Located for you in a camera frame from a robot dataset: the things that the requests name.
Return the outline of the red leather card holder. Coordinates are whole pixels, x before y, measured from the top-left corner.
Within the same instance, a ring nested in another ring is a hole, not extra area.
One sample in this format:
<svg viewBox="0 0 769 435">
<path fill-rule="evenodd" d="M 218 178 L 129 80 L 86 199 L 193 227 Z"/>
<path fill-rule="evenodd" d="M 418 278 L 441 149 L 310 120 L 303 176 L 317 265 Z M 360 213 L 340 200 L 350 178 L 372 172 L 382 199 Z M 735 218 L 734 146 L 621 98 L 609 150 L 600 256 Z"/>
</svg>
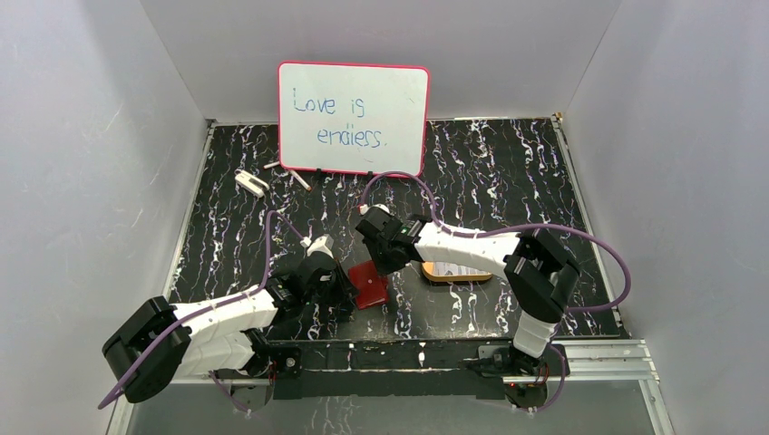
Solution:
<svg viewBox="0 0 769 435">
<path fill-rule="evenodd" d="M 348 269 L 348 278 L 357 291 L 355 305 L 358 310 L 365 310 L 389 302 L 386 275 L 380 275 L 373 260 L 366 261 Z"/>
</svg>

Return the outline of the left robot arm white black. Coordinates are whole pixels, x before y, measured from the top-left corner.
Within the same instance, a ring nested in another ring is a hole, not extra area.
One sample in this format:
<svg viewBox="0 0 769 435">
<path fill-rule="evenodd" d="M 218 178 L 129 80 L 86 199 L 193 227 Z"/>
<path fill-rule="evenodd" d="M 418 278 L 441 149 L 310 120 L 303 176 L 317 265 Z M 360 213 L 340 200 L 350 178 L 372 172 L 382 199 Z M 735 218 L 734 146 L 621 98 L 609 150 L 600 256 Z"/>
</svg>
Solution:
<svg viewBox="0 0 769 435">
<path fill-rule="evenodd" d="M 315 252 L 234 295 L 190 304 L 155 296 L 102 347 L 117 384 L 101 405 L 119 397 L 147 401 L 177 378 L 218 371 L 259 377 L 277 357 L 264 331 L 293 321 L 309 305 L 338 307 L 356 295 L 339 262 Z"/>
</svg>

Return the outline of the tan oval card tray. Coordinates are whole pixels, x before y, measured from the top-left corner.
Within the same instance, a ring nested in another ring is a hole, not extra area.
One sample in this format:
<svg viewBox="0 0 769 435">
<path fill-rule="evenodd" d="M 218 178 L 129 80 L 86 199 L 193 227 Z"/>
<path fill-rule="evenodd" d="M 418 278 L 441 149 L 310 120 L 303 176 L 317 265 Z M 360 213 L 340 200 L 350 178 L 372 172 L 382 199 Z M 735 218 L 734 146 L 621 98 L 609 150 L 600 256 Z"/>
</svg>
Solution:
<svg viewBox="0 0 769 435">
<path fill-rule="evenodd" d="M 434 283 L 485 282 L 493 278 L 491 273 L 445 262 L 425 262 L 421 268 L 423 276 Z"/>
</svg>

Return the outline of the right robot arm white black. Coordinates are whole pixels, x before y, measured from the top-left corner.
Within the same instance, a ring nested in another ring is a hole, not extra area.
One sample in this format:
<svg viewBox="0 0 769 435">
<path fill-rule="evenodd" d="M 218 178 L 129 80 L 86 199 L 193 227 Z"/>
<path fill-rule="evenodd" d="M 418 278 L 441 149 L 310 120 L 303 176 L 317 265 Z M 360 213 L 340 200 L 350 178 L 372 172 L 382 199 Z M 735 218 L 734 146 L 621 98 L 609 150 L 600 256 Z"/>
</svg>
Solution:
<svg viewBox="0 0 769 435">
<path fill-rule="evenodd" d="M 523 375 L 545 365 L 546 345 L 581 275 L 559 240 L 538 227 L 487 235 L 420 215 L 401 220 L 384 206 L 363 206 L 361 212 L 356 230 L 382 276 L 420 262 L 465 266 L 506 280 L 522 310 L 511 365 Z"/>
</svg>

